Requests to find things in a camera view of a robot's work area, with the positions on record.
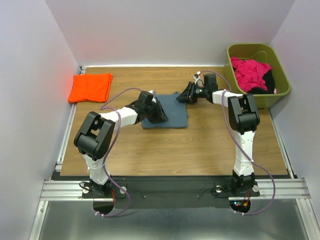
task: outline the gray floor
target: gray floor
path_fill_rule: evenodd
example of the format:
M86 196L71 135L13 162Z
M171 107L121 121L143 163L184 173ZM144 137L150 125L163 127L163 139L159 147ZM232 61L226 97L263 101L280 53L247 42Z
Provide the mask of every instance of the gray floor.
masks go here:
M269 200L255 200L252 211ZM275 200L253 216L229 209L133 209L124 216L94 215L92 202L50 202L41 240L307 240L297 202Z

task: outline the olive green basket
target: olive green basket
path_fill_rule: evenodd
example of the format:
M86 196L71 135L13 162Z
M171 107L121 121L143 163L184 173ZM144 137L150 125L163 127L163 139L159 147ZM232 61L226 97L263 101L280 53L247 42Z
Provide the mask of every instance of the olive green basket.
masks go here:
M231 85L233 93L245 94L238 85L230 58L237 57L241 60L253 59L259 63L266 63L272 67L272 76L275 82L276 94L254 94L256 105L259 109L271 107L280 98L290 92L290 84L286 74L277 58L275 51L262 43L233 44L226 50L227 60L224 66L225 78Z

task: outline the folded orange towel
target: folded orange towel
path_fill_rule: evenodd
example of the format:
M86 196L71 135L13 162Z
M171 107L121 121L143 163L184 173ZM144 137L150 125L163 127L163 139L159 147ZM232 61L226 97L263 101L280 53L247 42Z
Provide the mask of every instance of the folded orange towel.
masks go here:
M68 102L105 102L108 99L111 81L110 73L75 75Z

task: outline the gray-blue folded cloth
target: gray-blue folded cloth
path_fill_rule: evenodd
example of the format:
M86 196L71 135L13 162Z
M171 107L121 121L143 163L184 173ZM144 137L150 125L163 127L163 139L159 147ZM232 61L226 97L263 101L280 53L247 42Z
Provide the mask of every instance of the gray-blue folded cloth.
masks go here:
M167 95L156 95L160 101L165 115L168 117L168 121L159 123L150 123L148 119L142 121L142 127L144 129L162 128L162 129L180 129L188 126L188 114L185 103L178 102L176 99L180 95L179 92Z

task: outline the wooden table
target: wooden table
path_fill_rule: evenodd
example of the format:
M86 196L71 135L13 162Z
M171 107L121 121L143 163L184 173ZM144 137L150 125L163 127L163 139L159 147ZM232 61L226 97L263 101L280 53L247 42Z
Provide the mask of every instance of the wooden table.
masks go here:
M198 70L223 74L222 67L118 67L87 68L87 74L113 74L109 99L129 87L156 90L158 94L182 92ZM218 77L220 89L227 85ZM110 105L122 108L136 100L137 90L130 90ZM102 103L80 102L70 131L64 156L62 176L87 176L87 166L73 141L90 111L101 113ZM221 105L199 99L187 106L188 127L182 129L142 129L141 124L121 128L119 138L107 159L113 175L177 176L230 175L235 164L236 147L227 131ZM254 137L253 159L273 175L286 175L287 170L267 109L259 110L260 125ZM257 175L266 173L257 167Z

